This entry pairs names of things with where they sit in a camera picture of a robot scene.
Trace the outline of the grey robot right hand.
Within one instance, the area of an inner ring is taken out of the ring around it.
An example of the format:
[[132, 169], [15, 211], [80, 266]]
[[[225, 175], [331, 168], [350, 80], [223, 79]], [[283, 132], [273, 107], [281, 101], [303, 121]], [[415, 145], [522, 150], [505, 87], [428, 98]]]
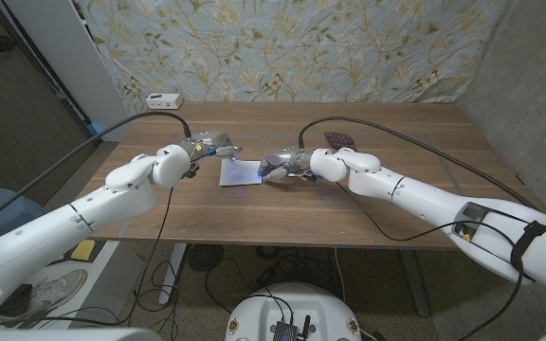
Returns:
[[290, 173], [307, 171], [313, 152], [287, 147], [270, 153], [260, 164], [258, 175], [264, 182], [287, 177]]

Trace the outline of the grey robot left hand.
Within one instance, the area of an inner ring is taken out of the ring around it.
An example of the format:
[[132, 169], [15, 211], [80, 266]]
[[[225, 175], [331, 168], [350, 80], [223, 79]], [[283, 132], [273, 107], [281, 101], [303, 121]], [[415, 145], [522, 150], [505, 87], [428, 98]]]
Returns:
[[208, 156], [234, 159], [243, 150], [231, 142], [228, 133], [222, 131], [195, 133], [180, 142], [179, 146], [185, 150], [192, 162]]

